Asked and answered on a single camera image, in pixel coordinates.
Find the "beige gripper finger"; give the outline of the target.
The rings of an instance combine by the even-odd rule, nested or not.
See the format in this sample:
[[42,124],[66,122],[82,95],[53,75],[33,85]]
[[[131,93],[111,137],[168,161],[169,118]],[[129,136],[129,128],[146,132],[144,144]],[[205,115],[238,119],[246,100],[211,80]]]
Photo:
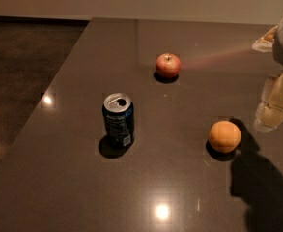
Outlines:
[[254,42],[252,49],[262,53],[272,52],[274,34],[276,31],[277,26],[272,27],[265,35]]
[[254,129],[261,133],[276,130],[283,123],[283,72],[265,81],[261,102],[254,121]]

